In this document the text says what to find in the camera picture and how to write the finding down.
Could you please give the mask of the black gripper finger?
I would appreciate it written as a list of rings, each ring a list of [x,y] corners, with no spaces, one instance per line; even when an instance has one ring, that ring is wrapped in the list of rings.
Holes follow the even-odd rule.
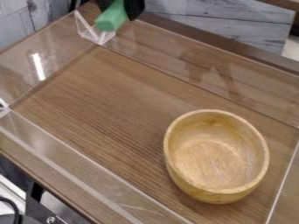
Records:
[[[96,0],[96,4],[101,12],[105,11],[105,9],[110,6],[112,3],[113,0]]]
[[[134,20],[145,9],[145,0],[124,0],[124,7],[128,18]]]

